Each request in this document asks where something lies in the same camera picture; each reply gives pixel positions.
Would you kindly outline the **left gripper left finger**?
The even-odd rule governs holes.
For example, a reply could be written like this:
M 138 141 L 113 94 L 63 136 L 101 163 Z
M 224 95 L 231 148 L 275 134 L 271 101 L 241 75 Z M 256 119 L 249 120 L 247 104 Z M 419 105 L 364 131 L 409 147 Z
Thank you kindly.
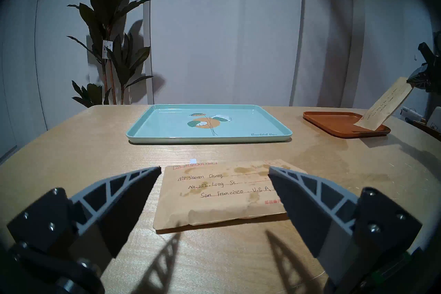
M 68 198 L 62 187 L 50 189 L 7 224 L 16 243 L 64 257 L 92 228 L 98 229 L 112 258 L 135 227 L 161 175 L 149 167 L 99 180 Z

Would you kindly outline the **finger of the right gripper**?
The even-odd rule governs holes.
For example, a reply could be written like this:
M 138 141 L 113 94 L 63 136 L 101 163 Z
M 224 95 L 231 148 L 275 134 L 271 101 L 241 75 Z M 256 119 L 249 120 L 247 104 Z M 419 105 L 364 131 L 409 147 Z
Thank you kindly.
M 407 83 L 413 88 L 428 89 L 430 87 L 427 68 L 417 68 L 407 79 Z

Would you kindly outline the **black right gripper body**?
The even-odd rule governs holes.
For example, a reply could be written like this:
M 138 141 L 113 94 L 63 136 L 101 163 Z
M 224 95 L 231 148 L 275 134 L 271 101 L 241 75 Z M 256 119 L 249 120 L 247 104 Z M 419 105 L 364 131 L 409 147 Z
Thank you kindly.
M 427 68 L 430 81 L 430 87 L 425 91 L 440 94 L 440 31 L 434 33 L 433 41 L 435 52 L 432 52 L 425 42 L 419 44 L 418 50 L 425 59 L 421 68 Z

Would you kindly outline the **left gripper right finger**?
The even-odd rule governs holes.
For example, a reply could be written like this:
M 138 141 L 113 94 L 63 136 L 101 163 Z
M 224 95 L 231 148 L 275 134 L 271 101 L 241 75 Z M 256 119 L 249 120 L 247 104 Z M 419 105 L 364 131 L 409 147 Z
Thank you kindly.
M 331 283 L 382 283 L 402 268 L 422 224 L 381 191 L 359 196 L 331 180 L 270 166 L 287 215 Z

